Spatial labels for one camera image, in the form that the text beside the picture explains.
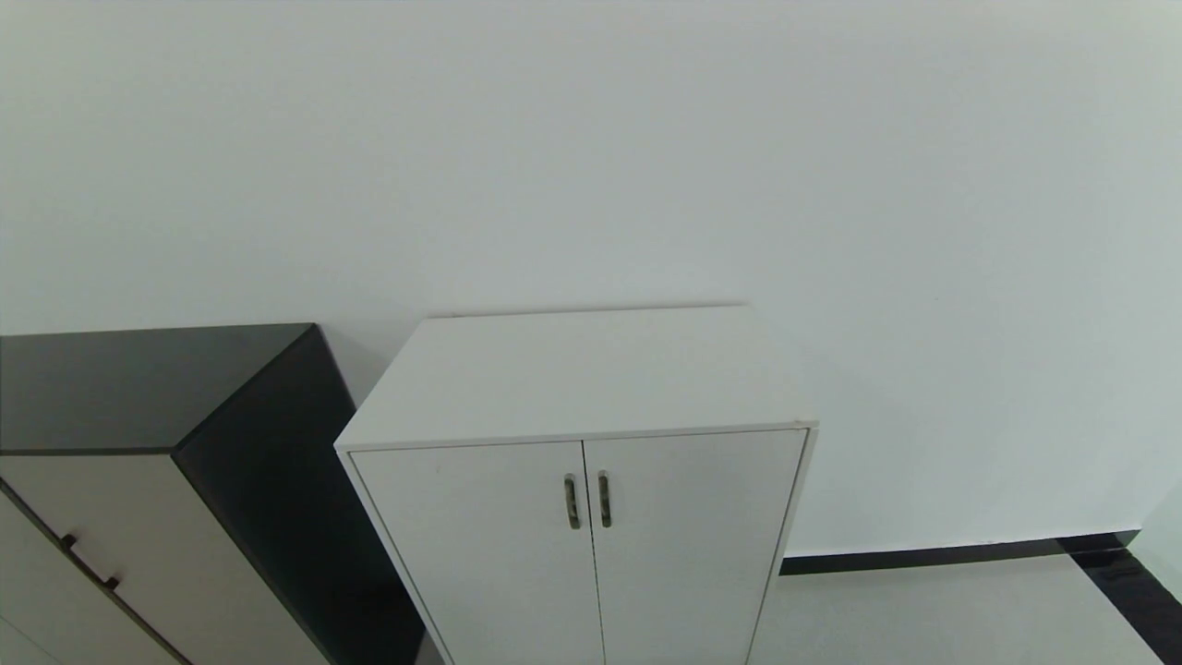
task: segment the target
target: cabinet handle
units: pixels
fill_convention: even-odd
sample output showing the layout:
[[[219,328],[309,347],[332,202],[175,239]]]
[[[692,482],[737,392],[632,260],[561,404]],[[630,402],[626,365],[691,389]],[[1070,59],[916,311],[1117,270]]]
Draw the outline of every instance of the cabinet handle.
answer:
[[[74,536],[73,534],[66,534],[61,536],[61,540],[58,541],[58,543],[61,546],[61,554],[66,555],[66,559],[70,560],[70,563],[73,563],[76,568],[83,571],[84,574],[86,574],[89,578],[98,580],[98,585],[104,589],[113,592],[116,588],[118,588],[119,586],[118,578],[111,575],[110,578],[103,580],[97,574],[95,574],[95,572],[90,568],[90,566],[86,566],[85,563],[83,563],[80,559],[78,559],[78,555],[73,553],[73,546],[77,542],[78,542],[78,536]]]
[[[611,495],[608,494],[608,472],[599,472],[599,519],[603,528],[611,527]]]
[[[566,519],[571,522],[571,529],[579,528],[579,506],[574,503],[574,475],[567,474],[564,480],[566,485]]]

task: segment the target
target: black cabinet top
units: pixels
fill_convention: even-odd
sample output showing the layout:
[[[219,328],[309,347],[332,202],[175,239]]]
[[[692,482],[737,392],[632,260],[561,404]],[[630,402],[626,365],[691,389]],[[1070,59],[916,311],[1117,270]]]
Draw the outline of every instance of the black cabinet top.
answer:
[[[312,327],[0,338],[0,454],[169,452]]]

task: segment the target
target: cabinet top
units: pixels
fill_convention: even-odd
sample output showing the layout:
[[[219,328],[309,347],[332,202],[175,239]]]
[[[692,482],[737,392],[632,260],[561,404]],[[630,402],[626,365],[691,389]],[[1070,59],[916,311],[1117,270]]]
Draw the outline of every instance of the cabinet top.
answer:
[[[169,452],[310,327],[0,338],[0,454]]]
[[[428,318],[337,450],[816,426],[747,306]]]

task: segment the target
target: drawer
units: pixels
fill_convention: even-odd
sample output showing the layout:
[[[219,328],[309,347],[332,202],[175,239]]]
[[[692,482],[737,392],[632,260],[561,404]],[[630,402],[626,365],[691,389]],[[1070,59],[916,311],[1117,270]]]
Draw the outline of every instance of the drawer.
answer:
[[[5,496],[0,589],[0,660],[6,664],[176,665]]]
[[[194,665],[326,663],[169,456],[6,457],[5,480]]]

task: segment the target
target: floor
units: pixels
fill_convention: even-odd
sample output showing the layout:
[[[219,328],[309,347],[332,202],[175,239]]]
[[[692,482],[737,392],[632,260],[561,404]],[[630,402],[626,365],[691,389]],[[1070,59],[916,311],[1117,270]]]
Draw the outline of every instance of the floor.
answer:
[[[778,578],[749,665],[1161,665],[1070,556]],[[429,639],[417,665],[442,660]]]

